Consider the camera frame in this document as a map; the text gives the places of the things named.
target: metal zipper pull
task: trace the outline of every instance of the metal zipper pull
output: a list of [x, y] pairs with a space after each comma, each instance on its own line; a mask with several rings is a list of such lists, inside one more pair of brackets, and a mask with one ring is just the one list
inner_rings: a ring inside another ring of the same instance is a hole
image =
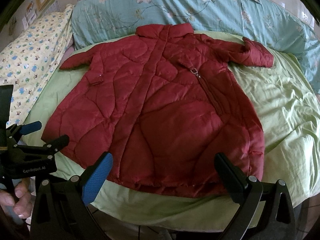
[[198, 70], [196, 68], [190, 70], [192, 74], [196, 75], [198, 78], [201, 78], [200, 74], [198, 73]]

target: quilted jacket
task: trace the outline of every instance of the quilted jacket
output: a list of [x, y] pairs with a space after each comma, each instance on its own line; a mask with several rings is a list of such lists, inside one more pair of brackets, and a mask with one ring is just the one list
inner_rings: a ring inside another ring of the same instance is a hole
[[273, 56], [243, 41], [194, 34], [190, 24], [152, 24], [73, 55], [60, 69], [88, 64], [89, 71], [59, 104], [42, 139], [69, 135], [62, 153], [83, 168], [111, 152], [108, 180], [149, 193], [225, 193], [213, 166], [217, 152], [261, 179], [262, 126], [227, 62], [272, 67]]

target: metal screw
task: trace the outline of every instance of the metal screw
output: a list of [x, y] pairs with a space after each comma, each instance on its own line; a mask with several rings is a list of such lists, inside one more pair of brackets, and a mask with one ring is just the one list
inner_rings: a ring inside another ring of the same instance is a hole
[[279, 184], [280, 184], [281, 186], [284, 186], [284, 185], [285, 185], [285, 182], [284, 182], [284, 180], [282, 180], [282, 179], [280, 179], [278, 182], [279, 182]]
[[251, 176], [249, 176], [249, 180], [252, 182], [256, 182], [257, 178], [255, 176], [251, 175]]
[[49, 184], [49, 181], [47, 179], [45, 179], [44, 181], [42, 181], [42, 185], [43, 186], [47, 186]]
[[79, 180], [79, 176], [75, 175], [71, 177], [72, 182], [77, 182]]

